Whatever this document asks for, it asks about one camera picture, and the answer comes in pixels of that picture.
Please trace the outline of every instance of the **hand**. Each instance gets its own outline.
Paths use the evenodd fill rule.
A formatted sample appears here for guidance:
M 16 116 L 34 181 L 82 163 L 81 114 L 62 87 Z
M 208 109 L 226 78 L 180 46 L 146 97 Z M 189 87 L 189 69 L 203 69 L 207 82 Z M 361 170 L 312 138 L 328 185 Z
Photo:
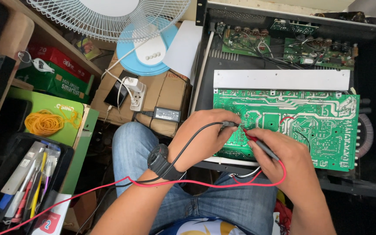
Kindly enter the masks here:
M 265 142 L 284 163 L 287 176 L 277 187 L 290 198 L 294 205 L 305 204 L 307 200 L 323 195 L 305 144 L 282 133 L 260 128 L 249 130 L 247 134 Z M 272 183 L 281 180 L 283 176 L 281 164 L 269 157 L 255 142 L 248 141 L 247 143 L 269 180 Z
M 240 123 L 241 120 L 236 114 L 224 109 L 201 110 L 191 114 L 180 126 L 168 147 L 168 161 L 172 162 L 175 159 L 189 139 L 201 127 L 222 121 Z M 237 127 L 226 127 L 221 130 L 221 127 L 222 125 L 213 125 L 202 130 L 176 161 L 174 165 L 176 170 L 184 172 L 196 163 L 211 157 L 223 147 L 233 132 L 238 129 Z

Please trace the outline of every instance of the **black phone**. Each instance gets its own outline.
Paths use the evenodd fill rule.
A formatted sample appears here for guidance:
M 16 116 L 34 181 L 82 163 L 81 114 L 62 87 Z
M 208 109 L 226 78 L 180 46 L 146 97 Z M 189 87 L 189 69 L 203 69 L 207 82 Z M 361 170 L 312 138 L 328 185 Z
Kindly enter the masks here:
M 118 78 L 120 78 L 120 80 L 123 80 L 125 77 L 138 78 L 137 75 L 123 70 L 123 72 L 120 74 L 120 76 Z M 121 106 L 121 104 L 123 103 L 124 99 L 127 97 L 129 92 L 127 91 L 127 89 L 124 86 L 122 86 L 121 90 L 120 90 L 120 94 L 118 94 L 118 89 L 120 88 L 120 84 L 121 83 L 119 81 L 117 81 L 114 84 L 114 86 L 111 88 L 110 92 L 108 93 L 107 97 L 104 99 L 105 103 L 112 105 L 114 107 Z M 119 104 L 117 104 L 117 96 L 118 95 L 120 96 L 119 97 Z

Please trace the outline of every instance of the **man's right hand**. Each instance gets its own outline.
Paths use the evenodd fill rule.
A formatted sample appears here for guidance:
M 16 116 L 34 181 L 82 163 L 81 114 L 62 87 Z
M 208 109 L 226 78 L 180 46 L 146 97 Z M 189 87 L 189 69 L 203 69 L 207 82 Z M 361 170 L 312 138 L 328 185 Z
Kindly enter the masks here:
M 277 187 L 290 198 L 294 205 L 305 204 L 307 200 L 323 195 L 305 144 L 282 133 L 260 128 L 249 130 L 247 134 L 265 142 L 284 163 L 287 176 Z M 281 180 L 283 176 L 281 164 L 269 157 L 255 142 L 248 141 L 248 145 L 252 148 L 253 155 L 269 180 L 272 183 Z

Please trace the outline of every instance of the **man's left hand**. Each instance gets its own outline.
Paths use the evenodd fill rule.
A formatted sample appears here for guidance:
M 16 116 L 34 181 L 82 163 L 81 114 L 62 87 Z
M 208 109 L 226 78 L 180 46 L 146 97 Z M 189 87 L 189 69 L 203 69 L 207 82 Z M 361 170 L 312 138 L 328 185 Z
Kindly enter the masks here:
M 172 162 L 176 158 L 189 139 L 201 127 L 223 121 L 239 124 L 241 120 L 236 114 L 224 109 L 201 110 L 191 114 L 176 132 L 168 147 L 168 161 Z M 221 127 L 222 125 L 213 125 L 202 130 L 176 161 L 175 168 L 179 172 L 184 172 L 196 163 L 211 157 L 223 147 L 233 132 L 238 129 L 237 127 L 226 127 L 221 130 Z

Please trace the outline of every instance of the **fan guard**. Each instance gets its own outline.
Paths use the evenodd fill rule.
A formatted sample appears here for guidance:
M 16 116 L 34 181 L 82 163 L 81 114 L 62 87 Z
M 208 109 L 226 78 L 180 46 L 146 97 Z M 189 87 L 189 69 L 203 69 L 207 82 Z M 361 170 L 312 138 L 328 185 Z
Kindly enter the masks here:
M 185 13 L 191 0 L 27 2 L 51 20 L 79 34 L 112 42 L 140 42 L 158 36 L 168 26 L 175 24 Z M 124 30 L 129 24 L 133 24 L 133 31 Z M 151 30 L 150 24 L 154 24 L 157 29 Z

